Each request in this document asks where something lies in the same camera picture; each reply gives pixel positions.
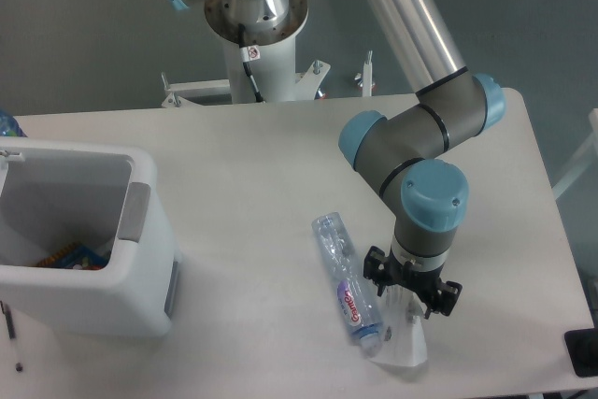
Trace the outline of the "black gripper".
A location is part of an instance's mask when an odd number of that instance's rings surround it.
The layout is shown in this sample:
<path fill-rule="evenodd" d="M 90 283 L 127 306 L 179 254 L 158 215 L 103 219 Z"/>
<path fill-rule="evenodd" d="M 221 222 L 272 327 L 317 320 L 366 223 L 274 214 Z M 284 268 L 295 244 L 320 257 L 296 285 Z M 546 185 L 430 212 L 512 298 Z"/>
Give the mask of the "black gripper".
<path fill-rule="evenodd" d="M 400 264 L 393 256 L 387 258 L 385 252 L 376 246 L 370 247 L 363 260 L 363 277 L 376 286 L 378 297 L 382 296 L 386 287 L 404 287 L 426 305 L 426 320 L 433 314 L 449 316 L 463 290 L 463 285 L 458 282 L 439 279 L 442 269 L 443 266 L 432 271 L 416 271 Z"/>

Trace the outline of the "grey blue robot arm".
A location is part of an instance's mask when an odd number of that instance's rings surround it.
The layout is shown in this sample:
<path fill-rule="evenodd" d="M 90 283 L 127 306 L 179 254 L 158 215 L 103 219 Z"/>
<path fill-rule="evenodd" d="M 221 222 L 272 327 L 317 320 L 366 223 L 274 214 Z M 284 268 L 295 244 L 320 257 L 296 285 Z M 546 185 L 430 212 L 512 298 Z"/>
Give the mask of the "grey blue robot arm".
<path fill-rule="evenodd" d="M 306 0 L 170 0 L 204 6 L 206 21 L 227 49 L 227 78 L 237 104 L 296 100 L 293 58 L 249 58 L 291 41 L 307 18 Z M 442 155 L 480 135 L 505 115 L 493 78 L 470 73 L 433 0 L 368 0 L 417 97 L 393 118 L 365 111 L 342 129 L 338 146 L 396 218 L 389 250 L 371 248 L 364 276 L 379 290 L 398 285 L 431 314 L 449 315 L 459 283 L 440 277 L 466 210 L 462 172 Z"/>

